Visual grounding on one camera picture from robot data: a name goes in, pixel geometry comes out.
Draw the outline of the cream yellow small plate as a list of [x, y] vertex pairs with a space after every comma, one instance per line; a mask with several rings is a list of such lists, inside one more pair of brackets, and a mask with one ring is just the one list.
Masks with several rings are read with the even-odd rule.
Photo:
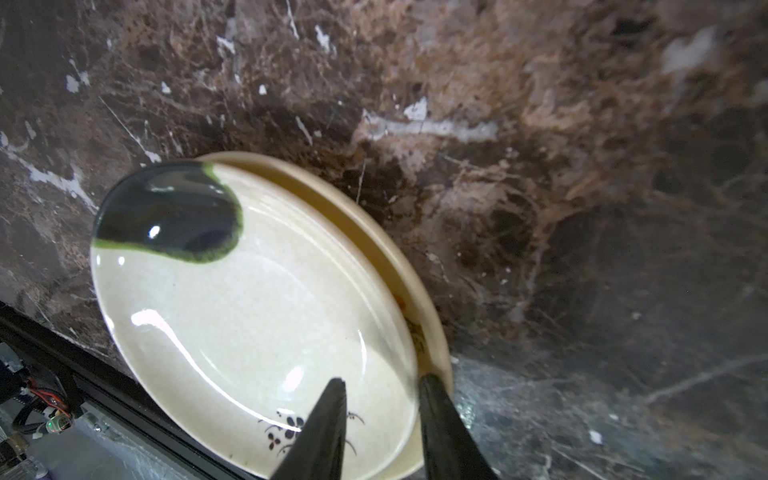
[[417, 381], [452, 381], [446, 335], [403, 252], [330, 183], [248, 152], [148, 167], [103, 200], [90, 264], [133, 375], [223, 460], [270, 477], [338, 378], [343, 477], [424, 466]]

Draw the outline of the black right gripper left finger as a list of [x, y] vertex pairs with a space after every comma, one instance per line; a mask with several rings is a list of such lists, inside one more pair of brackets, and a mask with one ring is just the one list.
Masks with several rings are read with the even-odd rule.
[[346, 448], [347, 413], [345, 382], [332, 378], [299, 438], [270, 479], [339, 480]]

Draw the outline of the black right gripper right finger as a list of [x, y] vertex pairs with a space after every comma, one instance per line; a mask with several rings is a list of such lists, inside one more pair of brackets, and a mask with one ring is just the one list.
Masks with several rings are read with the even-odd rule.
[[426, 476], [442, 479], [497, 479], [450, 399], [442, 380], [419, 380], [419, 413]]

